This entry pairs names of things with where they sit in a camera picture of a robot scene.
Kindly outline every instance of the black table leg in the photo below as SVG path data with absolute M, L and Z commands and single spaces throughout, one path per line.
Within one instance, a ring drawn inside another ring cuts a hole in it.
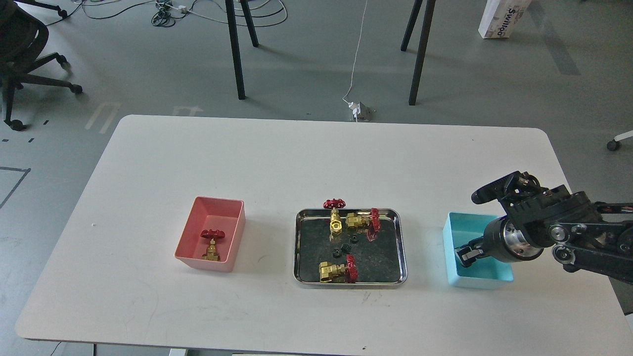
M 227 22 L 229 23 L 231 52 L 233 53 L 233 69 L 235 70 L 235 81 L 237 82 L 237 98 L 240 100 L 244 100 L 246 99 L 246 93 L 244 92 L 242 60 L 239 56 L 239 43 L 237 42 L 237 24 L 235 22 L 235 9 L 233 8 L 233 0 L 226 0 L 225 4 L 227 7 Z
M 407 24 L 406 26 L 406 31 L 404 32 L 404 38 L 402 39 L 402 44 L 400 45 L 400 50 L 402 52 L 405 52 L 407 46 L 409 46 L 409 40 L 411 39 L 413 26 L 415 26 L 415 20 L 418 19 L 418 14 L 420 13 L 421 7 L 422 7 L 422 0 L 415 0 L 415 3 L 413 3 L 413 10 L 411 10 L 411 16 L 409 16 L 409 24 Z
M 433 10 L 435 9 L 436 0 L 427 0 L 427 8 L 424 10 L 424 20 L 422 23 L 422 35 L 420 36 L 420 45 L 418 46 L 418 56 L 415 59 L 415 68 L 413 69 L 413 82 L 411 83 L 411 92 L 409 93 L 409 105 L 415 105 L 418 97 L 418 88 L 420 87 L 420 77 L 422 76 L 422 65 L 424 64 L 424 56 L 427 52 L 427 43 L 429 42 L 429 32 L 431 30 L 431 20 L 433 19 Z
M 241 0 L 239 3 L 242 5 L 242 12 L 244 13 L 244 19 L 246 20 L 246 27 L 248 27 L 248 34 L 251 35 L 251 42 L 253 43 L 253 47 L 257 47 L 260 45 L 260 43 L 257 41 L 255 25 L 253 25 L 251 9 L 248 8 L 248 1 Z

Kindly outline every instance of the black robotic arm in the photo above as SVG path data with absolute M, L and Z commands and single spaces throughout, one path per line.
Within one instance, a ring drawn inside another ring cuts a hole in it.
M 605 222 L 601 215 L 633 213 L 633 203 L 591 203 L 585 192 L 544 188 L 519 171 L 479 188 L 471 200 L 498 200 L 507 215 L 488 223 L 482 237 L 455 249 L 464 267 L 485 257 L 529 261 L 554 245 L 554 258 L 568 272 L 585 269 L 633 283 L 633 220 Z

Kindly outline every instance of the stainless steel tray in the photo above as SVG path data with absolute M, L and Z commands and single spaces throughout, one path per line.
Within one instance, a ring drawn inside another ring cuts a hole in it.
M 407 270 L 404 246 L 400 229 L 400 217 L 391 209 L 378 209 L 381 229 L 375 241 L 369 241 L 364 233 L 346 229 L 346 215 L 352 212 L 369 212 L 369 208 L 341 208 L 343 222 L 340 242 L 330 241 L 330 209 L 304 209 L 297 214 L 295 226 L 294 277 L 303 284 L 319 287 L 332 286 L 384 286 L 397 285 L 406 280 Z M 358 242 L 352 244 L 350 238 L 357 235 Z M 334 248 L 343 243 L 352 246 L 351 254 L 356 259 L 358 280 L 356 283 L 321 283 L 319 263 L 343 264 L 342 257 L 332 256 Z

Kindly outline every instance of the chair caster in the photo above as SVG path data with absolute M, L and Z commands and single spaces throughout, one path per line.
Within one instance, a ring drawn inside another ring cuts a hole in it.
M 78 86 L 77 84 L 72 84 L 72 86 L 70 87 L 70 91 L 74 94 L 81 94 L 84 91 L 84 88 Z
M 13 131 L 22 131 L 25 128 L 25 126 L 22 124 L 22 121 L 19 120 L 11 120 L 8 125 Z
M 59 56 L 55 59 L 57 60 L 57 63 L 59 63 L 60 65 L 64 65 L 65 63 L 68 63 L 68 60 L 66 59 L 65 56 Z
M 620 141 L 611 140 L 606 144 L 606 149 L 609 151 L 617 151 L 620 149 Z

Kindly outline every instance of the concrete floor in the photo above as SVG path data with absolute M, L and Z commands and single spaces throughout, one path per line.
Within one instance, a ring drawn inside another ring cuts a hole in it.
M 76 7 L 67 0 L 49 3 L 68 12 Z M 108 16 L 134 3 L 86 12 Z M 191 15 L 169 29 L 152 27 L 156 9 L 149 3 L 109 20 L 91 20 L 79 10 L 50 27 L 44 52 L 58 51 L 72 66 L 64 71 L 52 62 L 35 73 L 67 78 L 84 93 L 25 85 L 16 94 L 13 118 L 30 127 L 23 132 L 0 127 L 0 201 L 17 185 L 0 208 L 0 355 L 53 351 L 56 343 L 20 339 L 13 328 L 119 119 L 129 114 L 349 118 L 341 97 L 349 86 L 365 2 L 285 3 L 288 20 L 258 29 L 259 48 L 239 29 L 244 101 L 237 99 L 228 31 L 221 23 Z M 485 3 L 437 3 L 418 104 L 409 106 L 419 26 L 409 51 L 401 52 L 399 45 L 412 1 L 370 0 L 349 99 L 375 110 L 377 122 L 538 127 L 548 134 L 572 191 L 584 190 L 594 201 L 633 201 L 633 139 L 623 141 L 618 152 L 605 148 L 613 136 L 633 129 L 633 4 L 534 0 L 511 39 L 482 40 L 477 28 Z M 54 11 L 22 6 L 44 23 L 57 20 Z M 258 14 L 277 8 L 272 1 Z M 195 10 L 224 16 L 208 0 Z M 614 287 L 623 310 L 633 311 L 631 287 Z M 55 355 L 91 352 L 92 345 L 62 343 Z M 168 353 L 99 346 L 101 356 Z

